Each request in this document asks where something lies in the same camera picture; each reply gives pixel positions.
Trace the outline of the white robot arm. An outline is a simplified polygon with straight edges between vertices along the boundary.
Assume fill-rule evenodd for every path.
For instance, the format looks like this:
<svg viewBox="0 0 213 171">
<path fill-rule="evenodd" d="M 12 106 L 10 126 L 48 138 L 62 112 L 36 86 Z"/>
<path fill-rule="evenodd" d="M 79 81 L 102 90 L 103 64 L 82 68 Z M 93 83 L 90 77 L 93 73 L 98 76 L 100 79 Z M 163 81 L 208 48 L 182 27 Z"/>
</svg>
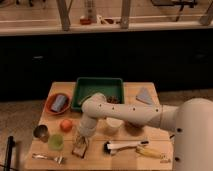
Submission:
<svg viewBox="0 0 213 171">
<path fill-rule="evenodd" d="M 78 132 L 94 135 L 99 118 L 115 118 L 175 133 L 173 171 L 213 171 L 213 102 L 194 98 L 180 106 L 112 104 L 95 93 L 82 104 Z"/>
</svg>

